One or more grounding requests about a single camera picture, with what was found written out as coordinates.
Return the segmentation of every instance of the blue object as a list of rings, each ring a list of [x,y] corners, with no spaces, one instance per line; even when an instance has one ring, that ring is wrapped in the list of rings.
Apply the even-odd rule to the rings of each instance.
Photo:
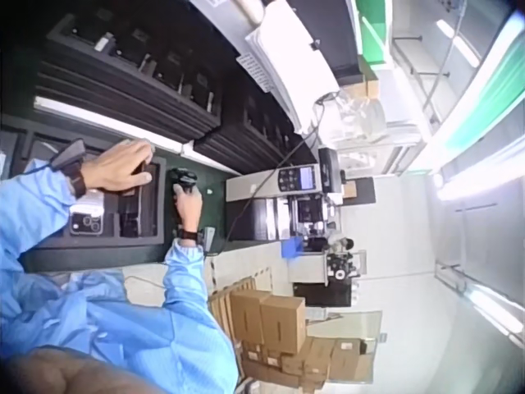
[[[127,302],[121,271],[72,273],[64,286],[24,273],[20,254],[64,227],[74,202],[66,178],[49,168],[0,184],[0,356],[59,346],[168,392],[232,393],[235,353],[208,311],[202,248],[174,242],[167,252],[161,308]]]
[[[281,257],[283,259],[295,259],[303,253],[303,238],[292,236],[288,240],[281,241]]]

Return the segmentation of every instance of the wristwatch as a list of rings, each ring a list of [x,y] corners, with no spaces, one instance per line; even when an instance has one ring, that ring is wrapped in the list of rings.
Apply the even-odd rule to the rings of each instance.
[[[197,242],[197,240],[199,239],[199,234],[197,232],[180,230],[180,238],[182,240],[192,240]]]
[[[64,168],[61,168],[61,172],[69,178],[71,187],[73,188],[73,194],[77,199],[85,195],[87,191],[85,188],[84,177],[80,171],[80,163],[72,163]]]

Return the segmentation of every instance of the display screen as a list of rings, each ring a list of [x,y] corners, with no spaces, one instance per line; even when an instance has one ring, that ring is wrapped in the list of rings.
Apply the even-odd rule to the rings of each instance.
[[[303,167],[301,173],[301,190],[313,189],[313,171],[311,167]]]

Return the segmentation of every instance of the black cable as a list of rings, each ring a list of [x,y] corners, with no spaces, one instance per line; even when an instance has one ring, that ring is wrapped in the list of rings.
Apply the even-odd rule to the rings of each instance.
[[[270,172],[270,174],[264,178],[264,181],[261,182],[261,184],[257,187],[257,189],[255,189],[255,191],[252,193],[252,195],[250,196],[250,198],[248,199],[248,201],[246,201],[246,204],[244,205],[243,207],[243,210],[240,211],[240,213],[235,217],[233,223],[231,224],[231,227],[230,227],[230,230],[228,231],[228,234],[226,235],[226,239],[224,240],[224,243],[222,245],[222,248],[221,250],[219,250],[217,253],[213,253],[213,254],[207,254],[208,257],[216,257],[218,256],[219,254],[221,254],[222,252],[224,252],[225,248],[226,248],[226,245],[228,244],[229,240],[230,240],[230,237],[231,237],[231,234],[233,233],[233,230],[235,229],[235,224],[239,221],[239,219],[244,215],[244,213],[246,212],[246,209],[248,209],[248,207],[251,205],[251,203],[253,202],[253,200],[255,199],[255,196],[257,195],[257,193],[261,190],[261,188],[266,184],[266,182],[273,176],[273,174],[276,173],[276,171],[281,168],[281,166],[283,164],[285,164],[293,155],[295,152],[297,152],[297,150],[303,146],[303,144],[306,143],[306,140],[313,134],[316,135],[316,139],[314,140],[314,144],[315,144],[315,141],[317,140],[317,137],[318,137],[318,132],[319,132],[319,126],[321,124],[321,121],[322,121],[322,118],[324,117],[324,114],[325,114],[325,102],[326,101],[330,101],[332,99],[334,99],[335,97],[335,94],[333,93],[329,93],[329,94],[325,94],[324,96],[322,96],[319,100],[317,100],[314,104],[315,105],[321,105],[322,106],[322,113],[321,113],[321,116],[318,118],[317,120],[317,124],[314,125],[312,131],[310,131],[304,138],[301,142],[299,142],[295,148],[293,148],[286,156],[285,158],[283,158],[281,160],[281,162],[279,164],[277,164],[277,166],[273,169],[272,172]]]
[[[38,171],[42,171],[44,168],[47,168],[49,167],[49,163],[42,166],[42,167],[38,167],[38,168],[33,168],[31,171],[28,171],[28,172],[22,172],[21,175],[29,175],[29,174],[34,174],[35,172],[38,172]]]

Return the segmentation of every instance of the smartphone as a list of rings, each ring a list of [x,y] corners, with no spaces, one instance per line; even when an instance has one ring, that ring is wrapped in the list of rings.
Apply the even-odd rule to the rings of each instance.
[[[99,236],[103,231],[103,215],[93,216],[88,213],[71,215],[71,234],[76,236]]]
[[[70,232],[76,236],[99,236],[104,230],[104,193],[88,190],[70,207]]]

